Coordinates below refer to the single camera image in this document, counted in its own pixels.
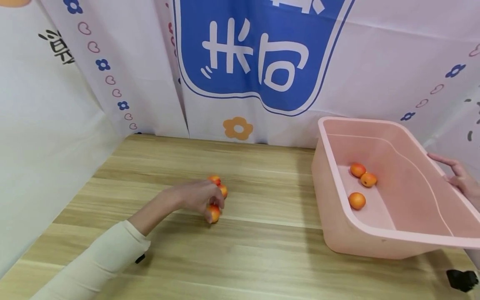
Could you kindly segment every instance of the container rim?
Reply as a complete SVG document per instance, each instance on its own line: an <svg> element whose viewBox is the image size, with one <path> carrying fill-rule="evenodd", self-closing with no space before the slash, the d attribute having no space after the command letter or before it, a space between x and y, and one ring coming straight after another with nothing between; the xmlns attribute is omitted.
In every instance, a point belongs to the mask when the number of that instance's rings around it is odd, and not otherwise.
<svg viewBox="0 0 480 300"><path fill-rule="evenodd" d="M318 127L320 130L320 138L324 141L325 152L327 156L331 157L333 161L330 159L328 160L330 170L332 171L332 175L334 178L335 183L337 183L336 189L338 196L340 198L340 203L343 208L343 212L347 216L347 219L351 224L353 224L359 230L377 236L383 239L391 239L391 240L406 240L412 242L419 242L419 243L426 243L426 244L434 244L434 245L441 245L441 246L449 246L449 247L456 247L456 248L467 248L467 249L480 249L480 238L462 238L462 237L453 237L453 236L442 236L442 235L434 235L434 234L427 234L427 233L417 233L417 232L409 232L409 231L402 231L402 230L391 230L391 229L382 229L382 228L375 228L368 225L365 225L363 222L357 219L357 217L353 214L350 205L348 204L347 199L347 192L345 191L345 187L343 186L342 179L340 177L340 173L338 171L335 157L333 155L332 147L330 146L330 142L328 141L327 132L325 130L324 122L328 120L341 120L341 121L352 121L352 122L372 122L375 121L376 123L383 123L383 124L390 124L397 126L413 140L414 144L422 151L425 155L425 158L428 159L430 164L437 170L440 176L445 175L443 170L431 159L427 156L427 151L423 148L423 146L417 141L417 139L411 134L411 132L403 125L398 124L392 121L385 121L385 120L369 120L369 119L356 119L356 118L346 118L346 117L322 117L318 120ZM451 187L454 190L457 197L463 202L463 204L469 209L469 211L475 216L475 218L480 222L480 213L477 209L473 206L472 203L462 194L460 191Z"/></svg>

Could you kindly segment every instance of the white sleeve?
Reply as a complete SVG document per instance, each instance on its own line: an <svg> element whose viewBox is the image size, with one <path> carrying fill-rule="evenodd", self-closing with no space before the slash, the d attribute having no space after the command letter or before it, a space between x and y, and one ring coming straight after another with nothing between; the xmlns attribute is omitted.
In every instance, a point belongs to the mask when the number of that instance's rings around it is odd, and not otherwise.
<svg viewBox="0 0 480 300"><path fill-rule="evenodd" d="M30 300L90 300L112 278L147 251L146 240L129 221L107 230Z"/></svg>

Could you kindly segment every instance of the black clip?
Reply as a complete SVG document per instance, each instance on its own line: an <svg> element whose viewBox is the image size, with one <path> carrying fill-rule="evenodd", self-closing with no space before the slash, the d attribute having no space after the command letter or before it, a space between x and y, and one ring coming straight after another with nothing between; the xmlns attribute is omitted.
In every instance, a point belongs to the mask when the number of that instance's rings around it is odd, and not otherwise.
<svg viewBox="0 0 480 300"><path fill-rule="evenodd" d="M145 258L145 253L142 254L142 256L140 256L139 258L137 258L137 260L135 261L136 264L139 264L142 260L144 260Z"/></svg>
<svg viewBox="0 0 480 300"><path fill-rule="evenodd" d="M451 287L465 293L471 291L479 283L477 274L473 271L448 270L447 277Z"/></svg>

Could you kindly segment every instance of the pink container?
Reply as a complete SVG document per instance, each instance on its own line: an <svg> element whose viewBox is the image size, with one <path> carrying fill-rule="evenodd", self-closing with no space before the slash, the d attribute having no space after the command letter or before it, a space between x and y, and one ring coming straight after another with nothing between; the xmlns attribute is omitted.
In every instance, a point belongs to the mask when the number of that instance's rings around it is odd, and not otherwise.
<svg viewBox="0 0 480 300"><path fill-rule="evenodd" d="M403 126L326 117L312 164L325 243L339 253L403 259L443 246L480 249L480 214ZM378 182L350 174L359 162ZM352 192L367 199L359 211Z"/></svg>

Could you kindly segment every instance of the wooden table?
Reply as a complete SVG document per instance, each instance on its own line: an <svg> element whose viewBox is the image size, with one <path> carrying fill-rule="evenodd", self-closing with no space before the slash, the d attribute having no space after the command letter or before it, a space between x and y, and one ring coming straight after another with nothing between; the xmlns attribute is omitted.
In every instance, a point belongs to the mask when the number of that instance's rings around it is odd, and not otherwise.
<svg viewBox="0 0 480 300"><path fill-rule="evenodd" d="M99 299L469 299L445 277L474 268L462 250L402 261L329 250L312 157L308 149L131 136L0 281L0 299L28 299L160 190L211 174L229 189L220 221L173 213L150 235L146 259Z"/></svg>

